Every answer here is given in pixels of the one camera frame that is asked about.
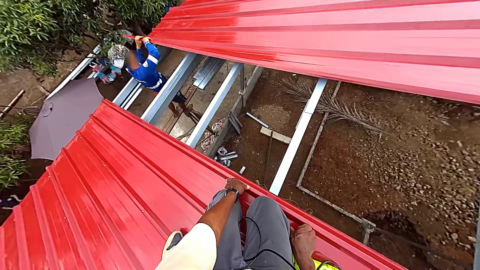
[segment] white shirt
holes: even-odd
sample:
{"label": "white shirt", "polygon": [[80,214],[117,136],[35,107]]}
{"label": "white shirt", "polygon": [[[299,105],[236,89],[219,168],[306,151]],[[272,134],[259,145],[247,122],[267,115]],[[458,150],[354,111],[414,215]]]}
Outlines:
{"label": "white shirt", "polygon": [[198,223],[165,254],[155,270],[212,270],[215,261],[215,233],[207,224]]}

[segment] black watch strap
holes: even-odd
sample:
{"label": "black watch strap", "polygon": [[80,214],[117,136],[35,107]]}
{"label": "black watch strap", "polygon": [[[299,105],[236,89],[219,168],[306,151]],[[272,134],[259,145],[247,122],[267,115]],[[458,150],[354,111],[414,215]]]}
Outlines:
{"label": "black watch strap", "polygon": [[240,191],[238,191],[236,188],[229,188],[225,191],[225,196],[229,193],[229,192],[235,192],[235,194],[237,195],[237,198],[235,199],[235,202],[237,202],[239,200],[239,197],[240,197]]}

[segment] blue shirt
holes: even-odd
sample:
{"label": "blue shirt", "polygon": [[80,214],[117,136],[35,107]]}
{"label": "blue shirt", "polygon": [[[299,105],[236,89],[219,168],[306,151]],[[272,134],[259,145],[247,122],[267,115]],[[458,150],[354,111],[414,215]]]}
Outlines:
{"label": "blue shirt", "polygon": [[130,70],[127,68],[127,71],[139,81],[145,87],[151,89],[161,89],[161,87],[166,83],[160,77],[160,72],[156,70],[156,66],[158,65],[158,59],[160,59],[160,53],[158,52],[157,48],[150,42],[144,42],[145,47],[148,50],[148,57],[145,59],[144,53],[141,49],[137,49],[137,57],[140,63],[139,68],[134,70]]}

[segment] red corrugated metal roof sheet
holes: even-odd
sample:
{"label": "red corrugated metal roof sheet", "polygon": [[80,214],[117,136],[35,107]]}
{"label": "red corrugated metal roof sheet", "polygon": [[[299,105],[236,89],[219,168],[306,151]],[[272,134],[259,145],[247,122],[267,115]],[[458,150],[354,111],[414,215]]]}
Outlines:
{"label": "red corrugated metal roof sheet", "polygon": [[[0,269],[153,269],[168,235],[189,230],[225,179],[246,178],[107,100],[0,227]],[[317,250],[345,270],[404,268],[301,209]]]}
{"label": "red corrugated metal roof sheet", "polygon": [[185,0],[153,42],[233,61],[480,103],[480,1]]}

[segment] face mask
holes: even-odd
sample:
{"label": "face mask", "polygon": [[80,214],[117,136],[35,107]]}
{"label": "face mask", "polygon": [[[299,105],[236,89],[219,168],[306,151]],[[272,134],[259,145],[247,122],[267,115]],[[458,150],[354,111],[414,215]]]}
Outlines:
{"label": "face mask", "polygon": [[123,59],[115,59],[113,61],[113,66],[116,68],[122,68],[124,64],[125,64],[125,60]]}

